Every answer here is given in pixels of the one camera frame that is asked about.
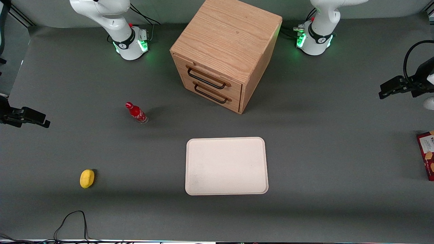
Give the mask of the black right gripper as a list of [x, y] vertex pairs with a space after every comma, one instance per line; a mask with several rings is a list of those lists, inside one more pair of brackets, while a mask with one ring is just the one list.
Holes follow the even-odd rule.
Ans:
[[20, 119], [17, 114], [14, 114], [14, 108], [9, 104], [6, 97], [0, 97], [0, 123], [12, 125], [21, 128], [23, 124], [35, 124], [44, 128], [49, 128], [50, 121], [45, 120], [46, 114], [29, 107], [22, 107]]

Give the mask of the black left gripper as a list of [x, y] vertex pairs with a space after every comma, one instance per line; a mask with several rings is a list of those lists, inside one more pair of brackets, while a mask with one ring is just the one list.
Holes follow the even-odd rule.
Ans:
[[378, 93], [380, 99], [385, 99], [394, 94], [410, 92], [413, 98], [426, 93], [433, 93], [433, 61], [425, 61], [417, 68], [414, 75], [406, 78], [395, 76], [381, 85]]

